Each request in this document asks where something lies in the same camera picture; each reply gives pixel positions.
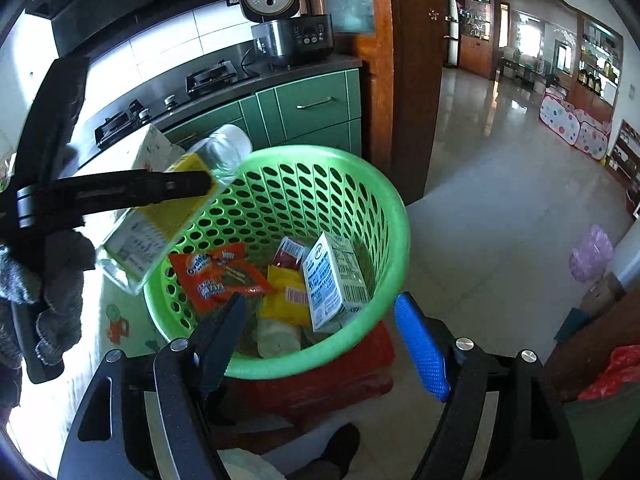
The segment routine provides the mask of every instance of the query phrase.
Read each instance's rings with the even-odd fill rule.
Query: metal screw
[[[171,350],[173,350],[174,352],[182,352],[185,348],[187,348],[187,346],[189,346],[189,341],[181,337],[180,339],[174,339],[173,341],[171,341],[169,348],[171,348]]]
[[[523,350],[520,355],[527,363],[535,363],[538,358],[531,350]]]
[[[468,337],[459,337],[456,341],[456,346],[462,351],[468,352],[474,347],[474,342]]]
[[[119,361],[121,357],[122,357],[122,350],[115,349],[108,352],[105,359],[108,363],[114,363],[116,361]]]

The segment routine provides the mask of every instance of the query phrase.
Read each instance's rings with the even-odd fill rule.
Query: plastic water bottle
[[[98,248],[98,266],[120,288],[139,294],[193,218],[236,179],[240,164],[251,151],[249,137],[232,124],[194,144],[167,171],[209,171],[209,193],[129,209]]]

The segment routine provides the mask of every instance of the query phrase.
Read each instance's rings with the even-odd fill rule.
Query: person's foot
[[[338,428],[329,439],[320,458],[328,460],[340,469],[340,478],[347,476],[351,460],[360,446],[360,430],[353,424]]]

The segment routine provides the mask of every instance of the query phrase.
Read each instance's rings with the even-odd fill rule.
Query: red plastic bag
[[[244,296],[275,292],[245,256],[244,244],[237,242],[203,254],[169,254],[169,261],[193,307],[204,314],[223,306],[234,292]]]
[[[609,356],[607,369],[578,395],[578,400],[606,399],[623,383],[640,383],[640,345],[615,348]]]

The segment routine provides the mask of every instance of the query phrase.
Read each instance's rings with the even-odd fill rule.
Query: white box
[[[338,332],[369,303],[353,245],[346,238],[322,233],[302,269],[314,332]]]

